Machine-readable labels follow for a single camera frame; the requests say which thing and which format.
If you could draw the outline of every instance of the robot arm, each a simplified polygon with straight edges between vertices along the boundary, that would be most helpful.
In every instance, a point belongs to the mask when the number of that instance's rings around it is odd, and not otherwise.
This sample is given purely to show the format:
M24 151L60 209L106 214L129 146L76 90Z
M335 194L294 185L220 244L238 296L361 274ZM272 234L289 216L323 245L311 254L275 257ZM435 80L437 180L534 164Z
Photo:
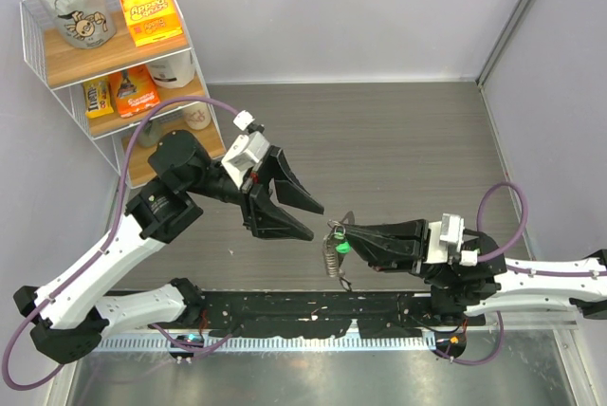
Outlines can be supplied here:
M340 236L369 267L424 279L431 286L432 314L441 323L460 324L490 311L573 308L588 319L607 319L607 250L574 262L519 261L503 254L479 262L498 247L486 234L464 229L457 215L437 222L339 226Z
M241 113L248 133L239 136L221 161L187 131L164 136L149 163L157 177L126 205L115 239L105 254L34 321L30 335L37 349L59 363L70 363L91 352L103 338L150 323L190 325L204 306L197 287L174 279L159 289L121 297L104 295L134 266L171 243L202 213L189 196L201 194L236 204L243 225L263 239L312 240L312 231L270 200L274 182L280 203L309 212L323 207L291 172L282 149L263 136L263 126ZM14 300L26 316L62 282L91 259L107 234L64 273L42 287L23 286Z

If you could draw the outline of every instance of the cereal box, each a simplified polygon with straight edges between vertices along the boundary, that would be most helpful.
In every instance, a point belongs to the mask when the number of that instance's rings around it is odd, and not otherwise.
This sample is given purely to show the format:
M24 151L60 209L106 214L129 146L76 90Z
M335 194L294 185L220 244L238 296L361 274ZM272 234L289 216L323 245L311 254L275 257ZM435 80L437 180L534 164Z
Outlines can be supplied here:
M126 26L136 46L183 32L173 0L120 0Z

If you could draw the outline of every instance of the orange box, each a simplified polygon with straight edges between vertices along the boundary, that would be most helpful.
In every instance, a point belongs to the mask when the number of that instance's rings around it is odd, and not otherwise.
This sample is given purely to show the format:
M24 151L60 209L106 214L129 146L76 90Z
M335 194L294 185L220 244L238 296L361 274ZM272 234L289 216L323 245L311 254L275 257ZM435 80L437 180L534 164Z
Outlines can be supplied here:
M156 85L145 65L110 74L110 90L121 117L131 117L160 103Z
M183 32L173 0L120 0L135 46L171 38Z

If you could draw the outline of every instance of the m&m's package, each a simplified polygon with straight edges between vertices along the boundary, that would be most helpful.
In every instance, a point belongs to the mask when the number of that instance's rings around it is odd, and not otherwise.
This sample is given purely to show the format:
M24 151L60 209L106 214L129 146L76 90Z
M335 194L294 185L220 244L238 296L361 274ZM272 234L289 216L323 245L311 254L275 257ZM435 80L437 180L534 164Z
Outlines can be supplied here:
M92 79L83 83L86 116L95 119L101 115L114 113L110 102L110 86L107 77Z

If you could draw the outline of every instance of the wooden shelf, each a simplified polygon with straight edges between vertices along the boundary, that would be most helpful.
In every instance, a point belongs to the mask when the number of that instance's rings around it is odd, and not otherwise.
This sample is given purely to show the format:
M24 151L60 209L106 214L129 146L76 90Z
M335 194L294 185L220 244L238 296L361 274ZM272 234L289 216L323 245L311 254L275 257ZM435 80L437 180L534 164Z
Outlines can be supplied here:
M226 153L226 149L221 142L221 137L219 136L219 132L217 131L214 122L211 122L209 126L200 131L190 129L182 118L162 123L163 135L178 129L185 129L194 134L198 141L207 149L207 152L209 152L211 157L220 157ZM124 151L126 151L130 139L130 136L122 139L122 148ZM155 151L156 146L143 148L138 143L135 144L133 154L131 155L131 161L129 162L129 176L131 177L132 187L136 188L137 186L144 185L156 176L156 173L148 164L148 157Z
M122 12L113 12L112 18L116 34L97 48L75 48L57 29L45 31L46 83L50 88L70 85L190 48L184 34L135 47Z
M166 101L170 98L181 98L182 96L205 96L205 89L198 79L198 76L194 77L193 81L181 88L163 88L158 86L156 89L158 90L158 95L161 101ZM158 114L176 110L176 108L179 107L179 104L172 104L164 109L161 109ZM116 105L114 105L114 110L115 112L113 114L103 115L88 121L88 131L91 133L93 138L117 131L120 128L137 124L147 114L147 111L143 111L135 114L133 117L124 119L116 111Z

